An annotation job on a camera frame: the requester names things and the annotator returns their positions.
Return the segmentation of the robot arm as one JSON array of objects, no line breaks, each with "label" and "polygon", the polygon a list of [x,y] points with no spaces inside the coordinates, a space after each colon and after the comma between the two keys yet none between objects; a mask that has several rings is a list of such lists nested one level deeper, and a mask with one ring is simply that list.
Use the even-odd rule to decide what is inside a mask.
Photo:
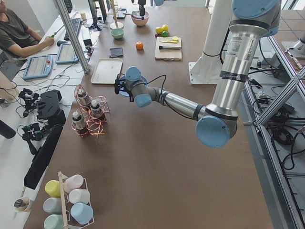
[{"label": "robot arm", "polygon": [[196,134],[209,147],[222,147],[237,130],[236,111],[255,50],[262,37],[278,32],[279,0],[233,0],[229,3],[233,14],[229,30],[232,33],[224,63],[220,71],[212,102],[207,106],[166,91],[163,87],[146,87],[139,68],[132,66],[125,78],[115,80],[118,94],[123,89],[139,107],[153,101],[176,113],[197,121]]}]

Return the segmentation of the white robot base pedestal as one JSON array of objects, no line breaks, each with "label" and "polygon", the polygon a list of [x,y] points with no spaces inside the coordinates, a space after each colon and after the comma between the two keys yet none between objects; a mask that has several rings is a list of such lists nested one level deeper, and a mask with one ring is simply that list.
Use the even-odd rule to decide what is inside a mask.
[{"label": "white robot base pedestal", "polygon": [[211,15],[210,24],[203,47],[203,53],[197,62],[189,63],[189,76],[192,84],[216,84],[222,68],[220,54],[232,18],[232,2],[217,0]]}]

